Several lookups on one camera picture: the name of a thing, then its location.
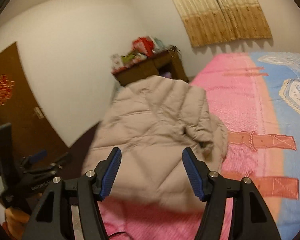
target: cable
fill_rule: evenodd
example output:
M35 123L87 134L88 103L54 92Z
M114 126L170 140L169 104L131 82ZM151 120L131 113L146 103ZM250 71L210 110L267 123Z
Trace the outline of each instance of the cable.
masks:
M118 236L118 235L121 235L121 234L126 234L126 235L130 238L130 240L134 240L133 237L132 237L130 234L128 234L127 232L123 232L123 231L121 231L121 232L116 232L116 233L114 233L114 234L109 235L109 239L110 239L111 237L113 237L113 236Z

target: wooden nightstand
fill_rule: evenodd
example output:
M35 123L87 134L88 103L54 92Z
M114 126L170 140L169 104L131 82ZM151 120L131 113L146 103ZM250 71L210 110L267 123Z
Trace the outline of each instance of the wooden nightstand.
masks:
M177 47L170 47L152 57L141 61L130 68L117 70L113 72L120 85L126 86L129 83L150 77L160 75L160 73L170 72L173 79L181 79L188 82L182 62L179 58Z

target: bolt head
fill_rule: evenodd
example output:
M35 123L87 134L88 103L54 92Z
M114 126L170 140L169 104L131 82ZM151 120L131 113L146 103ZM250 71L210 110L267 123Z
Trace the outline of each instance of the bolt head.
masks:
M60 181L61 181L60 177L54 177L52 180L53 183L59 183Z
M245 177L245 178L243 178L243 182L245 184L250 184L252 182L252 180L250 178L248 178L248 177Z
M212 178L216 178L216 177L219 176L219 173L217 173L216 171L210 171L210 172L209 172L209 175L210 175L210 177L212 177Z
M94 174L95 174L94 171L87 171L87 172L86 172L86 176L89 177L89 178L93 177Z

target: blurry fabric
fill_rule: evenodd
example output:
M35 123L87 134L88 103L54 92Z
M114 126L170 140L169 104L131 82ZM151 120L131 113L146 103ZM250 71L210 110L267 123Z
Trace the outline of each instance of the blurry fabric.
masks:
M173 0L192 47L272 38L258 0Z

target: blue gripper pad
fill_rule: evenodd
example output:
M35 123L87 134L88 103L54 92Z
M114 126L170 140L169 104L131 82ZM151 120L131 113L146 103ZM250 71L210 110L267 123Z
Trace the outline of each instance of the blue gripper pad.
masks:
M199 175L199 172L197 171L197 168L194 165L193 160L191 159L186 149L182 151L182 162L186 169L186 173L190 180L191 187L194 194L202 201L204 198L202 179Z
M29 162L31 164L35 164L39 161L41 161L42 159L44 159L45 157L47 157L48 153L46 150L42 150L40 152L37 152L36 154L30 156L29 158Z
M114 154L114 157L112 158L111 163L109 164L108 169L102 178L101 192L99 194L102 200L104 200L110 194L114 179L117 176L121 164L121 158L121 150L117 148L117 152Z

